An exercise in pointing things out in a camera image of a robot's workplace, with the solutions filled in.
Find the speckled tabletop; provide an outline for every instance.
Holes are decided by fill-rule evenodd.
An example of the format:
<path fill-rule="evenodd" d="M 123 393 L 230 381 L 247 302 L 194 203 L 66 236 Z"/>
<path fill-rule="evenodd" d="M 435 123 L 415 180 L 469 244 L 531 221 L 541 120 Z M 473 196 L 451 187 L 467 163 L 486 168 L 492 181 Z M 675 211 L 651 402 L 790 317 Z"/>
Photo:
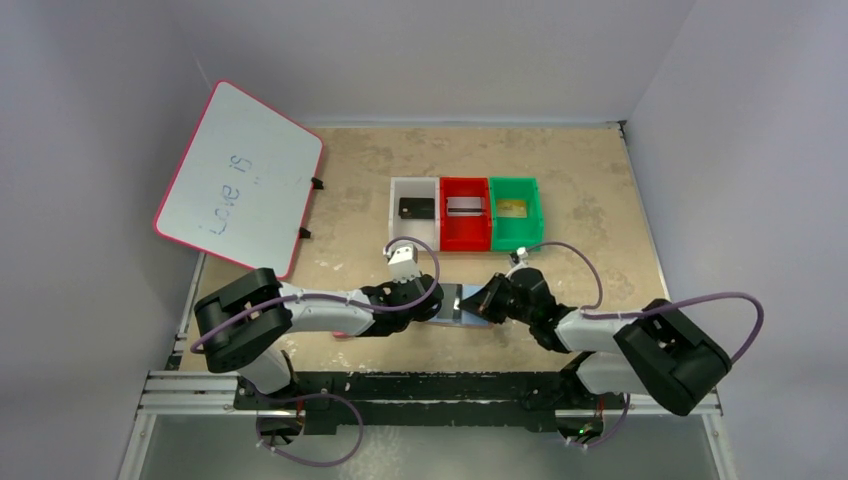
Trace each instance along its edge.
<path fill-rule="evenodd" d="M 664 295 L 624 145 L 612 128 L 325 128 L 319 177 L 326 190 L 313 196 L 308 228 L 288 282 L 322 290 L 349 290 L 388 279 L 381 256 L 388 239 L 390 178 L 396 176 L 532 176 L 538 179 L 545 237 L 580 248 L 598 267 L 606 296 L 602 309 L 639 309 Z M 505 254 L 439 256 L 442 281 L 485 284 L 506 272 Z M 579 258 L 549 247 L 530 257 L 557 299 L 594 302 L 592 275 Z M 426 255 L 419 263 L 432 272 Z M 245 273 L 207 256 L 197 298 Z M 192 319 L 189 341 L 198 337 Z M 277 345 L 297 370 L 545 371 L 566 355 L 539 347 L 523 324 L 491 329 L 412 324 L 387 338 L 336 340 L 329 333 L 285 335 Z M 186 352 L 184 371 L 205 370 Z"/>

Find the purple cable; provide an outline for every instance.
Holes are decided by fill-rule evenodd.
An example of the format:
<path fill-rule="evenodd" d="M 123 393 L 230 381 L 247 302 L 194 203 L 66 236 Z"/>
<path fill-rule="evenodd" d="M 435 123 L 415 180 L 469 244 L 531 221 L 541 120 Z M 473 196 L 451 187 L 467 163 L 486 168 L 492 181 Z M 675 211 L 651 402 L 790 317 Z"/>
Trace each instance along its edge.
<path fill-rule="evenodd" d="M 752 295 L 749 295 L 744 292 L 721 292 L 721 293 L 712 293 L 710 295 L 702 295 L 700 297 L 690 298 L 688 300 L 682 300 L 679 302 L 669 303 L 668 305 L 663 305 L 661 307 L 653 308 L 651 310 L 646 310 L 644 312 L 622 312 L 622 313 L 584 313 L 583 317 L 591 320 L 615 320 L 619 318 L 642 318 L 648 317 L 651 315 L 660 315 L 663 313 L 668 313 L 674 310 L 679 310 L 685 307 L 691 307 L 692 305 L 698 305 L 699 303 L 712 302 L 715 300 L 724 300 L 727 298 L 741 298 L 743 300 L 747 300 L 754 305 L 754 308 L 757 310 L 757 320 L 754 322 L 754 328 L 751 329 L 751 333 L 748 334 L 748 338 L 745 339 L 745 342 L 739 347 L 739 350 L 730 357 L 730 361 L 736 363 L 745 352 L 751 348 L 751 345 L 754 343 L 754 340 L 757 338 L 757 335 L 760 334 L 760 330 L 763 328 L 763 321 L 765 319 L 765 311 L 763 310 L 763 304 L 760 303 L 759 300 L 754 298 Z"/>
<path fill-rule="evenodd" d="M 357 437 L 356 437 L 356 443 L 353 445 L 353 448 L 348 453 L 337 458 L 336 460 L 332 460 L 332 461 L 329 461 L 329 462 L 318 462 L 318 461 L 315 461 L 315 460 L 307 460 L 305 458 L 301 458 L 301 457 L 298 457 L 296 455 L 292 455 L 288 452 L 280 450 L 279 448 L 276 448 L 274 446 L 269 445 L 268 443 L 266 443 L 262 439 L 262 428 L 261 428 L 262 417 L 256 417 L 256 437 L 259 439 L 259 442 L 262 444 L 262 446 L 265 447 L 268 451 L 270 451 L 272 453 L 275 453 L 275 454 L 277 454 L 281 457 L 284 457 L 284 458 L 288 458 L 289 460 L 291 460 L 293 462 L 297 462 L 301 465 L 306 465 L 307 467 L 335 467 L 336 465 L 340 465 L 340 464 L 350 460 L 350 458 L 354 454 L 356 454 L 356 452 L 359 450 L 359 446 L 362 445 L 362 439 L 365 437 L 365 422 L 362 420 L 362 414 L 359 413 L 359 410 L 357 410 L 356 407 L 354 407 L 353 404 L 350 403 L 350 401 L 348 401 L 344 397 L 340 397 L 338 395 L 333 395 L 332 393 L 311 393 L 309 395 L 301 395 L 299 397 L 280 399 L 280 398 L 273 398 L 273 397 L 269 397 L 268 395 L 265 395 L 264 393 L 257 390 L 256 386 L 253 386 L 253 391 L 254 391 L 254 394 L 257 397 L 260 397 L 263 400 L 266 400 L 266 401 L 269 401 L 269 402 L 279 403 L 280 405 L 283 405 L 283 404 L 286 404 L 286 403 L 292 403 L 292 402 L 299 402 L 301 400 L 305 401 L 305 400 L 312 400 L 312 399 L 316 399 L 316 398 L 329 398 L 331 400 L 335 400 L 337 402 L 343 403 L 344 406 L 346 406 L 347 408 L 350 409 L 351 412 L 353 412 L 353 416 L 356 417 L 356 423 L 357 423 L 357 426 L 359 427 L 359 432 L 358 432 Z"/>
<path fill-rule="evenodd" d="M 607 431 L 604 435 L 601 435 L 600 438 L 595 440 L 592 443 L 587 443 L 586 448 L 594 448 L 598 445 L 606 442 L 610 439 L 615 433 L 621 428 L 621 425 L 624 424 L 624 419 L 627 418 L 627 412 L 630 411 L 630 394 L 627 393 L 624 395 L 624 406 L 621 407 L 621 415 L 618 416 L 618 420 L 610 427 L 609 431 Z"/>
<path fill-rule="evenodd" d="M 415 300 L 413 300 L 413 301 L 411 301 L 407 304 L 404 304 L 404 305 L 397 305 L 397 306 L 394 306 L 394 307 L 385 307 L 385 306 L 382 306 L 382 305 L 371 305 L 369 303 L 360 302 L 358 300 L 349 300 L 346 297 L 341 297 L 341 296 L 338 296 L 338 295 L 331 295 L 331 294 L 328 294 L 328 293 L 304 293 L 303 295 L 300 296 L 300 298 L 303 299 L 303 300 L 331 300 L 331 301 L 334 301 L 334 302 L 349 303 L 349 304 L 356 306 L 356 307 L 359 307 L 359 308 L 363 308 L 363 309 L 366 309 L 366 310 L 373 310 L 373 311 L 377 311 L 377 312 L 400 312 L 400 311 L 403 311 L 403 310 L 409 310 L 410 308 L 420 304 L 421 302 L 426 300 L 427 297 L 429 297 L 436 290 L 436 287 L 439 286 L 439 273 L 440 273 L 439 259 L 436 257 L 436 252 L 434 252 L 433 249 L 430 248 L 429 245 L 427 245 L 426 243 L 422 242 L 421 240 L 419 240 L 417 238 L 408 237 L 408 236 L 401 236 L 401 237 L 393 238 L 392 240 L 389 241 L 389 243 L 386 244 L 386 246 L 384 247 L 384 250 L 388 251 L 389 247 L 391 247 L 392 245 L 394 245 L 395 243 L 397 243 L 401 240 L 407 240 L 407 241 L 416 243 L 416 244 L 424 247 L 424 250 L 427 250 L 427 253 L 430 254 L 430 258 L 433 259 L 433 267 L 434 267 L 433 268 L 433 270 L 434 270 L 434 272 L 433 272 L 433 283 L 430 285 L 430 288 L 428 288 L 427 291 L 425 291 L 424 294 L 422 296 L 418 297 L 417 299 L 415 299 Z M 212 330 L 209 330 L 208 332 L 206 332 L 206 334 L 202 335 L 200 338 L 197 339 L 196 342 L 191 344 L 191 348 L 189 348 L 189 350 L 191 350 L 191 353 L 203 353 L 203 350 L 200 350 L 201 346 L 203 346 L 206 342 L 209 341 L 209 339 L 211 339 L 215 335 L 218 335 L 219 333 L 221 333 L 225 329 L 231 327 L 236 322 L 240 322 L 240 321 L 244 320 L 245 318 L 252 315 L 254 312 L 259 312 L 261 310 L 265 310 L 266 308 L 270 308 L 270 307 L 273 307 L 275 305 L 279 305 L 281 303 L 291 302 L 292 300 L 298 300 L 297 295 L 288 295 L 288 296 L 285 296 L 285 297 L 272 298 L 271 300 L 268 300 L 266 302 L 262 302 L 259 305 L 254 305 L 253 307 L 251 307 L 247 310 L 243 310 L 243 311 L 239 312 L 238 314 L 234 315 L 233 317 L 224 321 L 224 323 L 222 323 L 222 324 L 218 325 L 217 327 L 213 328 Z"/>
<path fill-rule="evenodd" d="M 529 252 L 530 250 L 535 250 L 539 247 L 544 247 L 544 246 L 548 246 L 548 245 L 565 247 L 565 248 L 571 250 L 572 252 L 574 252 L 575 254 L 577 254 L 577 256 L 580 257 L 586 263 L 586 265 L 589 267 L 589 270 L 592 271 L 592 275 L 595 276 L 595 283 L 598 284 L 598 301 L 595 302 L 594 305 L 584 305 L 584 306 L 580 307 L 580 309 L 581 310 L 594 310 L 594 309 L 600 307 L 601 303 L 603 303 L 603 301 L 604 301 L 604 285 L 601 283 L 601 275 L 598 274 L 598 270 L 595 268 L 594 265 L 592 265 L 592 261 L 589 260 L 589 257 L 584 255 L 583 252 L 581 252 L 580 250 L 577 249 L 577 247 L 569 245 L 565 242 L 557 242 L 557 241 L 542 242 L 542 243 L 533 245 L 532 247 L 527 247 L 527 251 Z"/>

